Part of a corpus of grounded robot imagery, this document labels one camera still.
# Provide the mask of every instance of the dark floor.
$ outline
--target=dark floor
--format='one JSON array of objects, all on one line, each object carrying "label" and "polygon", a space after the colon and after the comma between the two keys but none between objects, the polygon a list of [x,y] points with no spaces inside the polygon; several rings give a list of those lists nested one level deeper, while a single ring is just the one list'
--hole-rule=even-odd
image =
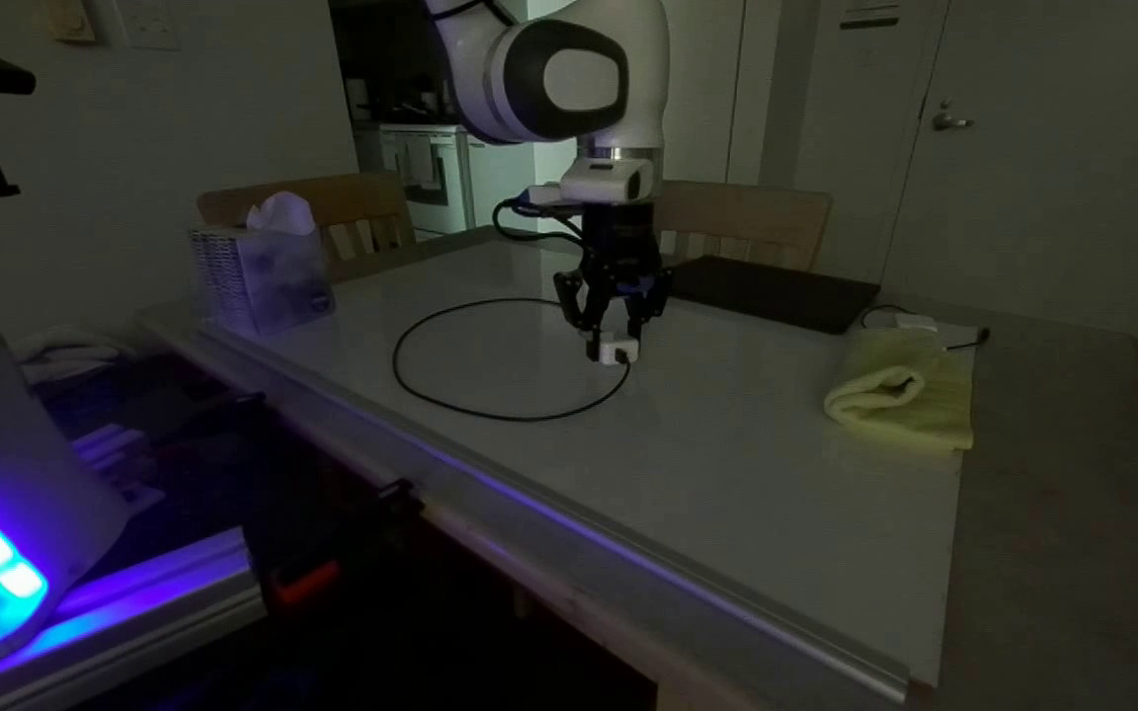
[{"label": "dark floor", "polygon": [[150,436],[147,482],[165,503],[138,512],[98,565],[177,549],[246,526],[260,576],[339,562],[321,602],[123,684],[88,711],[221,709],[487,709],[638,711],[657,686],[550,611],[514,611],[514,588],[420,519],[377,519],[375,495],[177,358],[135,365],[46,393],[67,436],[126,424]]}]

